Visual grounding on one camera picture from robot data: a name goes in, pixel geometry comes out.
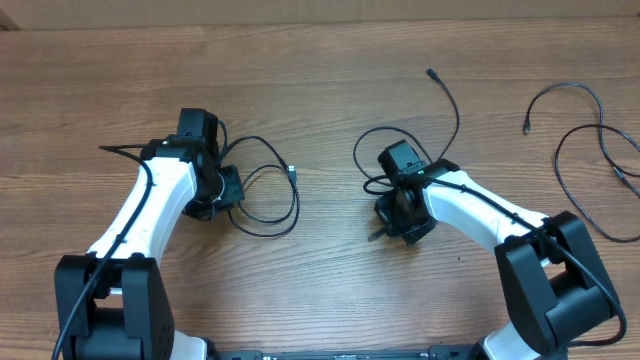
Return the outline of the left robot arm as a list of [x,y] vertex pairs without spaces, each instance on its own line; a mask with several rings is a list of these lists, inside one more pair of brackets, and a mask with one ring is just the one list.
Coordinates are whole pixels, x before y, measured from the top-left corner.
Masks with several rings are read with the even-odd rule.
[[217,359],[212,341],[177,330],[159,271],[180,216],[208,221],[244,193],[235,166],[223,166],[226,130],[198,108],[181,110],[175,133],[133,154],[136,183],[105,233],[54,272],[59,335],[55,359]]

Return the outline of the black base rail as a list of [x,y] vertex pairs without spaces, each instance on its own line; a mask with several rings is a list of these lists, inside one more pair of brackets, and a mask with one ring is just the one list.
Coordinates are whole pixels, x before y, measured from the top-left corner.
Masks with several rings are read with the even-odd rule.
[[471,360],[488,359],[476,345],[434,345],[422,350],[303,351],[263,353],[257,350],[217,351],[220,360]]

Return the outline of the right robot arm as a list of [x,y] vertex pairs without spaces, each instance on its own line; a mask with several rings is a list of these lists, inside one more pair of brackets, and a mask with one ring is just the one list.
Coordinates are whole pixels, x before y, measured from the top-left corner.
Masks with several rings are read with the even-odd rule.
[[493,255],[508,323],[473,345],[434,345],[432,359],[565,359],[578,337],[621,313],[584,223],[521,208],[456,164],[423,161],[406,142],[378,157],[391,183],[375,203],[384,233],[413,245],[446,223]]

